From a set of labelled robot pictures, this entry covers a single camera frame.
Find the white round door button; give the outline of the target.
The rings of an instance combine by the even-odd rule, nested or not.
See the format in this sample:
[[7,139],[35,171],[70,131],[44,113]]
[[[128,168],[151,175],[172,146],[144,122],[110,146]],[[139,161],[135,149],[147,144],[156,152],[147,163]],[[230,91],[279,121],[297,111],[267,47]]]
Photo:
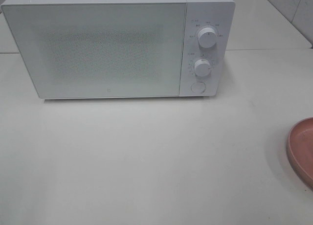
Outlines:
[[206,85],[204,82],[195,82],[191,85],[191,91],[193,93],[202,94],[206,90]]

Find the white round knob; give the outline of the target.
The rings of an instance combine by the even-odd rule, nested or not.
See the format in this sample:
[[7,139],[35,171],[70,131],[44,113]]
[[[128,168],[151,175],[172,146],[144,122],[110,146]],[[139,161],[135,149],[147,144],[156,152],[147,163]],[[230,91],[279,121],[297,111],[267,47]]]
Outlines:
[[194,72],[198,77],[206,77],[211,73],[212,65],[207,59],[199,59],[194,63]]
[[217,43],[217,29],[211,25],[205,25],[197,32],[199,46],[202,48],[211,48]]

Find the white microwave door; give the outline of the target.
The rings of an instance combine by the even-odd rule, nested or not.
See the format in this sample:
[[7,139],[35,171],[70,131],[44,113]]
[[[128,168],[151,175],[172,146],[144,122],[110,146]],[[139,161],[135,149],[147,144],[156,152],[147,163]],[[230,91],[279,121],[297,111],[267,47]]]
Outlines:
[[42,99],[177,96],[184,3],[5,5]]

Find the pink round plate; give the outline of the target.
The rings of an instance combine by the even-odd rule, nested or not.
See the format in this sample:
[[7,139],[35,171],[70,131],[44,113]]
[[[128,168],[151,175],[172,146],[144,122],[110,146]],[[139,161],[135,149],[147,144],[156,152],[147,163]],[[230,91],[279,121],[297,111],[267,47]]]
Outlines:
[[309,187],[313,187],[313,119],[296,123],[287,138],[287,157],[295,173]]

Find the white microwave oven body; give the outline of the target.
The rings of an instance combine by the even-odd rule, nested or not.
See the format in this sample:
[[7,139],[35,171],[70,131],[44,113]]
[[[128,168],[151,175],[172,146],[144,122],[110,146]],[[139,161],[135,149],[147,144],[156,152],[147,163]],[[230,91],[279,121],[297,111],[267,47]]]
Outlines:
[[[5,5],[170,3],[186,5],[179,94],[174,97],[213,96],[217,93],[222,74],[225,49],[235,10],[234,0],[5,0],[1,10],[3,12],[2,8]],[[218,32],[217,43],[207,49],[199,46],[197,38],[197,32],[205,25],[215,27]],[[212,65],[211,73],[206,77],[195,75],[194,63],[199,59],[207,59]],[[205,83],[204,93],[197,94],[191,91],[191,85],[195,82]]]

